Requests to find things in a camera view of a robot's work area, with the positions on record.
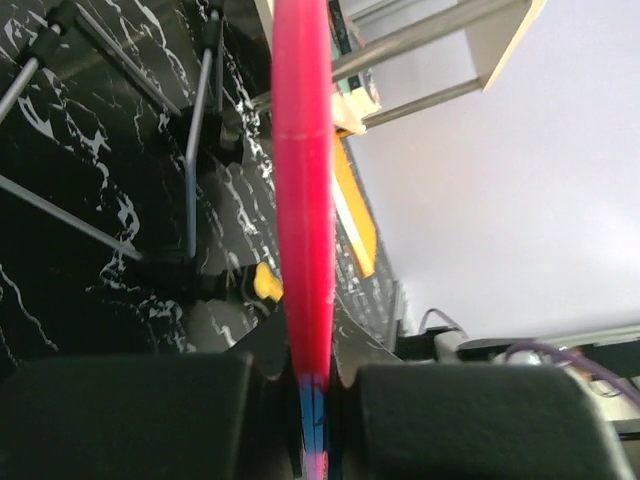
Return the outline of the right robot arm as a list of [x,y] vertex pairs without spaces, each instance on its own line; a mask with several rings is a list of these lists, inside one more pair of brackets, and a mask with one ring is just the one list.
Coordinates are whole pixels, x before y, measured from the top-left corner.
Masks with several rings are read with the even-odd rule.
[[[504,352],[518,338],[482,338],[468,340],[450,327],[433,327],[426,332],[400,337],[393,353],[404,361],[501,362]],[[544,343],[572,348],[623,379],[639,386],[639,329],[619,327],[586,333],[544,338]],[[604,392],[604,384],[594,381],[590,388],[605,410],[620,438],[639,438],[639,415],[628,402]]]

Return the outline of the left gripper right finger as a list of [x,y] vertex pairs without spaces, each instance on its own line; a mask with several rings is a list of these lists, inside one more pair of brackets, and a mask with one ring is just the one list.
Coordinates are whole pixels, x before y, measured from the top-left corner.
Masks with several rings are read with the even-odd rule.
[[353,384],[358,369],[369,363],[399,363],[362,326],[353,320],[341,299],[334,303],[332,358],[327,395],[327,468],[328,479],[343,479],[342,426],[343,391]]

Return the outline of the black marble pattern mat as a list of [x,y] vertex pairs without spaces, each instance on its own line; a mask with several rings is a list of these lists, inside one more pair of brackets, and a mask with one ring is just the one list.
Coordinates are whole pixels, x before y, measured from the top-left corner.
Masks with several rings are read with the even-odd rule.
[[[1,174],[140,252],[186,242],[184,148],[201,69],[202,1],[76,1],[67,30],[54,1],[1,5],[1,85],[28,82],[1,122]],[[280,268],[271,124],[258,97],[270,52],[253,1],[224,5],[222,164],[204,136],[197,265]],[[139,277],[106,242],[1,195],[1,372],[54,355],[224,351],[263,320],[236,278],[190,301]]]

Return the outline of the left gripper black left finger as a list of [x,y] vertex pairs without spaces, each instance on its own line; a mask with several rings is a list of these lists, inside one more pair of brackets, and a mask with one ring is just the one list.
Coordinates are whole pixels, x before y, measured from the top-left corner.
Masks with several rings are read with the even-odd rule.
[[254,455],[250,479],[300,477],[300,404],[286,320],[282,310],[260,323],[239,344],[251,355],[243,447]]

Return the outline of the blue book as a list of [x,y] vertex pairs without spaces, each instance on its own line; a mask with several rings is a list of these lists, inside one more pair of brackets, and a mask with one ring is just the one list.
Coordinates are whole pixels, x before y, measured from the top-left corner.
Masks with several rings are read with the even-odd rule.
[[299,377],[301,424],[307,478],[322,480],[327,475],[325,392],[317,376]]

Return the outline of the orange folder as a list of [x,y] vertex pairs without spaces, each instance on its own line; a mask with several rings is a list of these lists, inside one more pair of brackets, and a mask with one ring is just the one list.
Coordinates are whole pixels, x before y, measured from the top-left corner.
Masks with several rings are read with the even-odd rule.
[[346,232],[356,264],[364,278],[375,272],[377,231],[341,135],[334,132],[334,186],[332,194],[338,218]]

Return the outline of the teal paperback book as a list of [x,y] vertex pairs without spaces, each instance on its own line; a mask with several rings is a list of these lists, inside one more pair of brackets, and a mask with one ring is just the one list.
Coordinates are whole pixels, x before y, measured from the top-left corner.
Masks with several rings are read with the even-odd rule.
[[[339,1],[328,1],[328,11],[333,38],[339,50],[338,57],[359,50],[365,45],[358,28],[343,14]],[[380,110],[380,99],[372,78],[371,69],[362,70],[340,81],[342,86],[348,86],[347,92],[358,106],[361,115],[366,117]]]

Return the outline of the pink framed whiteboard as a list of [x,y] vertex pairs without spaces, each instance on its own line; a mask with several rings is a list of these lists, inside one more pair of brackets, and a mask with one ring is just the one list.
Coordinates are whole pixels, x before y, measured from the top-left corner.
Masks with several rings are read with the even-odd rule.
[[334,302],[333,93],[327,5],[275,4],[271,65],[276,214],[299,382],[327,388]]

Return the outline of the yellow whiteboard eraser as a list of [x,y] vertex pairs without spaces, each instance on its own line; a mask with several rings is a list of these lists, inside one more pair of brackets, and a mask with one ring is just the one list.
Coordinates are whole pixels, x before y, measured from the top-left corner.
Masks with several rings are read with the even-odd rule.
[[280,303],[284,290],[280,279],[266,262],[243,266],[240,270],[243,301],[263,317],[270,316]]

